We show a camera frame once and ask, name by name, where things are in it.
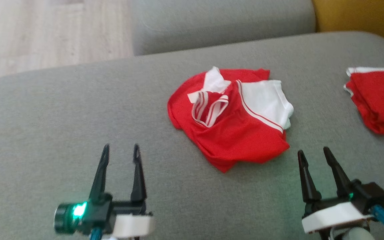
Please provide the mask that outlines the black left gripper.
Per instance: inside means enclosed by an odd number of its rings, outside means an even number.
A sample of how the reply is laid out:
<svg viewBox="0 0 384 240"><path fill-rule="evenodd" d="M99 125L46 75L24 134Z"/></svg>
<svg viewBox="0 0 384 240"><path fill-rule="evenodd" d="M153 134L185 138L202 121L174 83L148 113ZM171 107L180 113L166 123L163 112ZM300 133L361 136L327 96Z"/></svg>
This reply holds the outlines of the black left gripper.
<svg viewBox="0 0 384 240"><path fill-rule="evenodd" d="M134 145L133 188L129 201L115 201L105 192L110 144L103 148L89 200L61 203L54 214L54 231L60 235L149 235L152 212L147 211L147 191L140 146Z"/></svg>

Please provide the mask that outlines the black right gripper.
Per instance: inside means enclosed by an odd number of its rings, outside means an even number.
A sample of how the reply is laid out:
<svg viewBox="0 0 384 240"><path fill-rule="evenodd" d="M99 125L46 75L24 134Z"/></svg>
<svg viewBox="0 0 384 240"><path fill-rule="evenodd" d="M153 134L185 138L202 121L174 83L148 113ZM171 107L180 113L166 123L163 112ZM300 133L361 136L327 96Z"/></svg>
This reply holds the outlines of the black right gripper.
<svg viewBox="0 0 384 240"><path fill-rule="evenodd" d="M322 197L316 189L308 170L308 161L303 150L299 150L298 164L303 202L305 202L304 227L349 227L359 225L372 218L371 209L379 205L384 209L384 189L375 182L352 181L325 146L327 164L332 169L337 187L337 196Z"/></svg>

